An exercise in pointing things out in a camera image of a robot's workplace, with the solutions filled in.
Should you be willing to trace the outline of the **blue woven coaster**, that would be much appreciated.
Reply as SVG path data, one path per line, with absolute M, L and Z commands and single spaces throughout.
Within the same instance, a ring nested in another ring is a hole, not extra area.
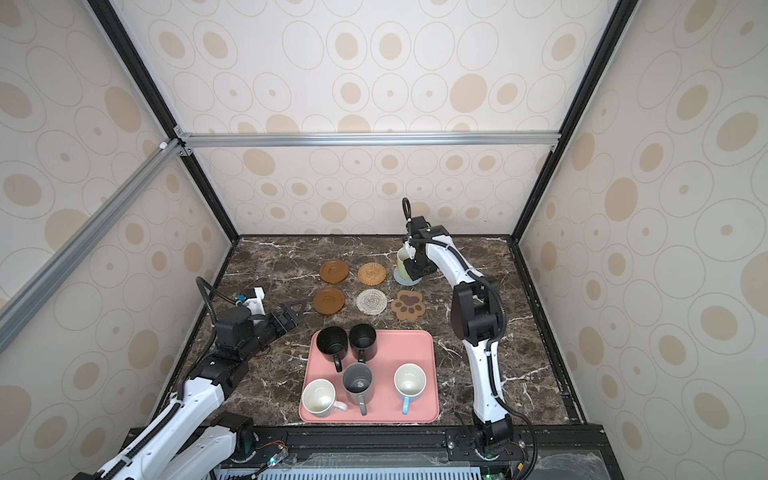
M 420 279 L 418 279 L 418 280 L 408 280 L 408 279 L 402 277 L 398 270 L 395 270 L 393 272 L 393 277 L 394 277 L 395 281 L 398 284 L 400 284 L 402 286 L 406 286 L 406 287 L 415 286 L 415 285 L 417 285 L 417 284 L 419 284 L 421 282 Z

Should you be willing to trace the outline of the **green mug white inside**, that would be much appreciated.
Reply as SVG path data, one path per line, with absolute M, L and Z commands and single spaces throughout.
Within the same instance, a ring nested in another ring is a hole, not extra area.
M 396 257 L 396 268 L 400 272 L 400 275 L 408 280 L 418 280 L 412 279 L 410 277 L 410 274 L 407 272 L 405 268 L 405 261 L 411 260 L 413 255 L 416 253 L 416 249 L 412 246 L 409 246 L 407 244 L 404 244 L 397 252 Z

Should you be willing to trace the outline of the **multicolour woven coaster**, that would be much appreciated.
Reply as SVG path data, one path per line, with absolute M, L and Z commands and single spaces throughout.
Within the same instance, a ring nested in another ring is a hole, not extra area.
M 388 304 L 387 295 L 378 289 L 366 289 L 356 297 L 357 308 L 365 315 L 382 313 Z

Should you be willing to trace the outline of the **cork paw coaster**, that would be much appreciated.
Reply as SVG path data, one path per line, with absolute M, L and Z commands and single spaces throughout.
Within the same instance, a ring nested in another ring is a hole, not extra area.
M 417 291 L 400 290 L 390 308 L 400 321 L 415 322 L 426 312 L 423 295 Z

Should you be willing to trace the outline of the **black mug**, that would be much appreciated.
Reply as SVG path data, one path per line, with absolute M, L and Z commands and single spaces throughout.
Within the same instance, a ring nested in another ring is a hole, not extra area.
M 331 362 L 337 372 L 343 370 L 342 362 L 349 349 L 348 335 L 345 329 L 330 326 L 321 330 L 316 337 L 319 352 Z
M 358 362 L 365 363 L 375 357 L 378 348 L 377 333 L 372 325 L 361 323 L 353 326 L 348 339 L 353 356 Z

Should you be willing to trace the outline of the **brown wooden coaster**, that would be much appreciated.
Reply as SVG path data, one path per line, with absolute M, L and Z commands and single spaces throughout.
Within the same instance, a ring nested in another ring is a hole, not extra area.
M 346 262 L 335 259 L 325 262 L 319 271 L 322 281 L 336 285 L 344 281 L 349 275 L 349 266 Z
M 313 298 L 313 308 L 320 315 L 334 315 L 344 306 L 344 293 L 335 287 L 323 288 Z

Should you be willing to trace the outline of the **woven rattan coaster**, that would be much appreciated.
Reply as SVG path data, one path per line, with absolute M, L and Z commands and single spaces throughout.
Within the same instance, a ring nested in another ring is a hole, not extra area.
M 359 268 L 357 276 L 364 285 L 376 286 L 385 281 L 387 270 L 379 263 L 369 262 Z

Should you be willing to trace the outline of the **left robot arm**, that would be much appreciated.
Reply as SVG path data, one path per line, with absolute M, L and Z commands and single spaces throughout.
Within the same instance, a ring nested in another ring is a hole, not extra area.
M 94 473 L 96 479 L 200 479 L 221 463 L 243 463 L 257 450 L 251 418 L 224 412 L 211 417 L 249 371 L 258 353 L 304 319 L 305 299 L 284 302 L 277 313 L 263 306 L 264 291 L 252 288 L 223 299 L 216 313 L 211 298 L 220 292 L 204 278 L 196 284 L 212 321 L 204 352 L 180 379 L 163 411 L 124 449 Z

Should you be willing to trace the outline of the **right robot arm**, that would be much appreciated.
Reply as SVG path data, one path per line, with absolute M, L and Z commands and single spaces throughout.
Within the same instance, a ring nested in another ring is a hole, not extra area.
M 506 333 L 507 316 L 499 284 L 465 259 L 444 227 L 413 215 L 407 198 L 401 205 L 406 220 L 406 276 L 417 280 L 439 271 L 452 287 L 450 324 L 469 360 L 476 452 L 483 459 L 493 459 L 506 446 L 516 445 L 522 460 L 511 477 L 526 479 L 538 460 L 538 442 L 528 417 L 510 407 L 503 396 L 498 347 Z

